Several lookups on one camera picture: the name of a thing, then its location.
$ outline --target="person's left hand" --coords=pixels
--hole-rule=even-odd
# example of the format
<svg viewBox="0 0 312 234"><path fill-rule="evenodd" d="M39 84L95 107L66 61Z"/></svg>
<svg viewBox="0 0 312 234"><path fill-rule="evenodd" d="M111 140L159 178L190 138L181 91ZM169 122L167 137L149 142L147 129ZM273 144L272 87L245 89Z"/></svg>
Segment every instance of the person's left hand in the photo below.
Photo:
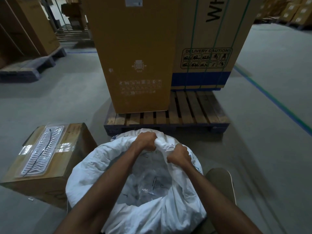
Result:
<svg viewBox="0 0 312 234"><path fill-rule="evenodd" d="M144 132L140 133L138 137L136 138L135 142L137 143L138 147L141 150L147 150L147 151L154 151L156 149L155 147L155 140L157 139L157 136L155 132Z"/></svg>

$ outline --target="floor line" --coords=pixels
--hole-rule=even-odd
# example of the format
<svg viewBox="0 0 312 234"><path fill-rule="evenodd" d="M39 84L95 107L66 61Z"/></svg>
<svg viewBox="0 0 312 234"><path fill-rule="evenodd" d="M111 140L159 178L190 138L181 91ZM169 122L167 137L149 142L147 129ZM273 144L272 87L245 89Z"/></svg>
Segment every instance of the floor line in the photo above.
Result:
<svg viewBox="0 0 312 234"><path fill-rule="evenodd" d="M235 64L234 69L241 74L248 82L255 86L261 93L263 93L271 102L273 102L279 109L281 109L292 121L294 121L298 126L300 126L306 133L312 137L312 129L303 120L301 120L296 114L279 102L275 97L273 97L268 91L261 87L257 82L248 76L246 71L242 66Z"/></svg>

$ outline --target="person's right hand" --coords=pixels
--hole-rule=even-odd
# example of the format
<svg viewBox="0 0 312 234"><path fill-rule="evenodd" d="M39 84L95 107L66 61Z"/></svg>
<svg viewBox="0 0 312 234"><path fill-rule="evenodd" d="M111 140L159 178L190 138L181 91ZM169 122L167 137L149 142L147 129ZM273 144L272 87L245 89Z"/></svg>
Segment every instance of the person's right hand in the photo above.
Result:
<svg viewBox="0 0 312 234"><path fill-rule="evenodd" d="M182 169L186 165L192 164L188 149L180 143L176 145L173 152L167 157L167 162L178 165Z"/></svg>

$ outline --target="hand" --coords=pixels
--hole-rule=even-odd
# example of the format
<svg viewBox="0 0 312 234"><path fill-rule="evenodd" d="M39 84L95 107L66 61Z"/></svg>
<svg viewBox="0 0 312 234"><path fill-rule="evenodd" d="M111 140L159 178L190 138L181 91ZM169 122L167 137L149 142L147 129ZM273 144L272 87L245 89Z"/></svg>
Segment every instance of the hand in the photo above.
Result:
<svg viewBox="0 0 312 234"><path fill-rule="evenodd" d="M188 164L192 164L192 159L188 149L182 144L177 144L173 152L167 157L167 162L178 165L182 169Z"/></svg>
<svg viewBox="0 0 312 234"><path fill-rule="evenodd" d="M157 136L154 132L144 132L138 135L138 137L135 140L135 143L137 143L141 151L142 150L154 151L156 149L155 146L156 139Z"/></svg>

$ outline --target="white sack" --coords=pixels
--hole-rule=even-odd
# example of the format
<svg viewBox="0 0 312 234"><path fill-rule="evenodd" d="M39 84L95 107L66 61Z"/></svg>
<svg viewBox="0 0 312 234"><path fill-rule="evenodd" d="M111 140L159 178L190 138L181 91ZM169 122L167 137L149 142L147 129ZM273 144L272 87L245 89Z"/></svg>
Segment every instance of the white sack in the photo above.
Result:
<svg viewBox="0 0 312 234"><path fill-rule="evenodd" d="M151 155L153 161L142 167L146 164L144 159L148 159L149 154L139 156L133 166L133 174L128 177L102 231L106 234L191 233L205 218L206 212L183 170L171 163L167 164L167 156L174 150L178 141L157 130L129 131L113 137L109 143L98 146L74 167L66 185L68 201L73 207L107 169L110 162L127 151L139 133L146 131L155 132L158 137L155 141L156 152ZM197 157L189 148L188 152L193 165L202 173ZM155 196L148 194L146 197L142 188L149 187L153 173L162 177L160 182L164 185L161 189L153 190ZM166 184L169 180L172 183L171 187Z"/></svg>

